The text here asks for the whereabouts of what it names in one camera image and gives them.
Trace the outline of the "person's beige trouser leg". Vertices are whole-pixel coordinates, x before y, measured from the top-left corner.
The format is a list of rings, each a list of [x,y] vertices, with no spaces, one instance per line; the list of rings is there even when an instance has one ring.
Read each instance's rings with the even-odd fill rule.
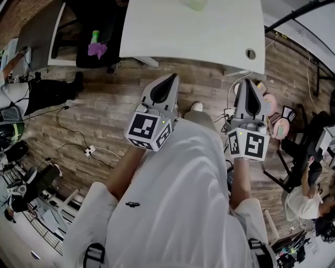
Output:
[[[183,124],[191,137],[219,136],[213,120],[203,111],[187,112],[184,115]]]

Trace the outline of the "purple cloth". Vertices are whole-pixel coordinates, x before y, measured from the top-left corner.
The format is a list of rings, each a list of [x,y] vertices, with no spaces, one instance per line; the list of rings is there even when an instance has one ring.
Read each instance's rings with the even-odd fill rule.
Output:
[[[98,59],[100,59],[105,52],[107,51],[108,47],[105,44],[101,44],[99,42],[91,43],[88,45],[88,56],[96,55]]]

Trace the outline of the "translucent plastic cup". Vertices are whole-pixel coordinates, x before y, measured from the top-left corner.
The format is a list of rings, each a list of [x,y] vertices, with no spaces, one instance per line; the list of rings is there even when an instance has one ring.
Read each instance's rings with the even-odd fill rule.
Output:
[[[196,12],[202,12],[208,0],[181,0],[181,2]]]

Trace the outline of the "black metal bar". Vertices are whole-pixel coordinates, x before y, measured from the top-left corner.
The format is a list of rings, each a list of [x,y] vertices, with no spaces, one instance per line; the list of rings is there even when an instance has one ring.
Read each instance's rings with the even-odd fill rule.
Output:
[[[275,28],[279,27],[280,25],[290,21],[290,20],[294,20],[306,13],[309,13],[317,8],[321,8],[324,7],[326,5],[329,4],[333,4],[335,3],[335,0],[310,0],[307,4],[303,5],[302,7],[291,11],[291,13],[289,13],[288,15],[286,15],[285,17],[281,18],[280,20],[276,21],[275,23],[273,23],[270,26],[266,26],[264,28],[264,33],[268,33],[273,31]]]

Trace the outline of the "black office chair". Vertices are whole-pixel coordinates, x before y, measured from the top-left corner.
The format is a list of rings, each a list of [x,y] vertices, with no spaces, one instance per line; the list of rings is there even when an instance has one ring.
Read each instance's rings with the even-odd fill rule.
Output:
[[[76,55],[76,66],[84,69],[108,68],[120,61],[119,50],[125,10],[115,0],[73,0],[71,6],[82,26]],[[99,58],[88,55],[93,31],[99,31],[98,42],[107,46],[106,52]]]

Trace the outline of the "black electronic box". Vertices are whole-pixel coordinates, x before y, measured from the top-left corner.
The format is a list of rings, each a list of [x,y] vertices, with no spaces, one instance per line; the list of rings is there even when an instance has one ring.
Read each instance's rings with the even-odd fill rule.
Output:
[[[233,176],[234,176],[234,166],[230,160],[226,160],[226,162],[229,163],[229,167],[227,168],[227,187],[229,191],[229,195],[231,195],[231,188],[232,188],[232,182],[233,182]]]

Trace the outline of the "person's white shirt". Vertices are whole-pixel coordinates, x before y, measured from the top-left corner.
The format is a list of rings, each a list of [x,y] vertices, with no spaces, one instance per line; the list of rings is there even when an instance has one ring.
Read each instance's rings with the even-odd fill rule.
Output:
[[[118,201],[92,184],[63,242],[64,268],[276,268],[260,202],[229,204],[220,136],[183,119]]]

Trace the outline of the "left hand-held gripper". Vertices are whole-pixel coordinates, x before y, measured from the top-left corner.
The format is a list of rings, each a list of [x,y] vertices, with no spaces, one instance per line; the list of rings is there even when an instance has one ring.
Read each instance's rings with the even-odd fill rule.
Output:
[[[178,118],[176,103],[180,77],[176,73],[164,75],[144,88],[140,103],[125,131],[125,137],[135,147],[157,152],[174,130]],[[150,97],[159,103],[161,112],[144,102]]]

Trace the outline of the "person's left forearm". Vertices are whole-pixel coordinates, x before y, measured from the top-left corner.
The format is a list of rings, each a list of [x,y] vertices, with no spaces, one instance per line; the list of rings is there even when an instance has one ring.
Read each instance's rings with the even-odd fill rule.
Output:
[[[133,175],[146,150],[131,146],[111,171],[105,185],[107,190],[120,201],[128,189]]]

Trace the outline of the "pink round container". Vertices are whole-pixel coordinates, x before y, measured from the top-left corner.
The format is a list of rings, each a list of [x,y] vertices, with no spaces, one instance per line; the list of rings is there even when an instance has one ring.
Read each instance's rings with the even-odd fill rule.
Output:
[[[289,121],[286,118],[278,119],[273,126],[273,137],[283,140],[289,132]]]
[[[277,99],[269,93],[264,94],[263,98],[266,103],[266,114],[270,117],[277,111]]]

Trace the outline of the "black framed board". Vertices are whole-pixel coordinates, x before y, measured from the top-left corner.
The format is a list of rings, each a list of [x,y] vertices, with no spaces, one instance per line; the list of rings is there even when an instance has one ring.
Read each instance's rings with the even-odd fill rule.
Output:
[[[292,123],[296,118],[296,111],[295,109],[284,105],[281,116],[287,119],[289,123]]]

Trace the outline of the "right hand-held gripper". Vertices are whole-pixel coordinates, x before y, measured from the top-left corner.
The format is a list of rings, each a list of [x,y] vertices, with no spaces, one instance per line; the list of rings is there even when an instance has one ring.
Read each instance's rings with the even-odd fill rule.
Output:
[[[230,156],[264,161],[270,140],[265,122],[266,103],[251,80],[240,83],[234,107],[236,118],[226,121]]]

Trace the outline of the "person's right forearm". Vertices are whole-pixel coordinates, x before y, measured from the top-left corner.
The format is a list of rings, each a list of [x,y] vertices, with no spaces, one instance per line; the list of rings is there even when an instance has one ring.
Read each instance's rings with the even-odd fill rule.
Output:
[[[230,207],[241,212],[242,207],[251,199],[251,181],[249,161],[234,159],[234,177],[231,188]]]

